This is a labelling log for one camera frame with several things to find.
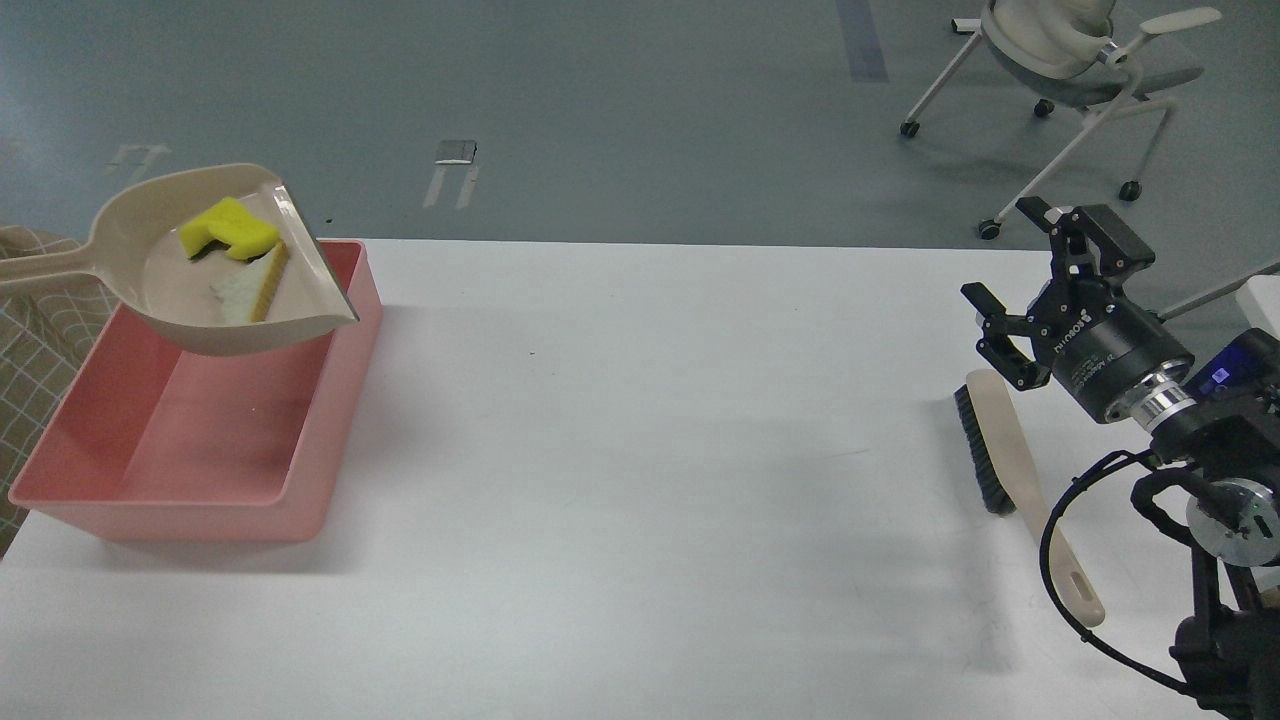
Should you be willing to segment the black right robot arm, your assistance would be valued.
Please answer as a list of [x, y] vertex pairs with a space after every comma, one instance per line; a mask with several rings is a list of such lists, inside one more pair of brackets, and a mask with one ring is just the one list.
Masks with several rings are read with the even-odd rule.
[[[1050, 279], [1015, 315], [982, 283], [964, 284], [977, 352], [1015, 389], [1057, 382], [1100, 424], [1132, 419], [1140, 454], [1114, 451], [1076, 477], [1036, 533], [1044, 588], [1083, 642], [1228, 719], [1277, 716], [1277, 609], [1254, 582], [1277, 566], [1277, 340], [1240, 333], [1198, 372], [1193, 355], [1124, 282], [1155, 252], [1108, 206], [1016, 209], [1050, 241]], [[1071, 616], [1050, 574], [1053, 530], [1101, 479], [1142, 465], [1132, 506], [1190, 552], [1194, 612], [1176, 629], [1174, 679], [1137, 662]]]

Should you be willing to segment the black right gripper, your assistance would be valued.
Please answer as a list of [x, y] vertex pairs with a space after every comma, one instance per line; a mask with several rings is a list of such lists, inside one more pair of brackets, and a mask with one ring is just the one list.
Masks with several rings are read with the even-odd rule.
[[1187, 377], [1194, 355], [1124, 284], [1155, 264], [1153, 249], [1111, 206], [1052, 206], [1038, 196], [1015, 208], [1050, 240], [1050, 279], [1021, 315], [980, 282], [961, 286], [977, 310], [977, 352], [1015, 389], [1050, 375], [1098, 424], [1119, 421], [1121, 397], [1148, 375]]

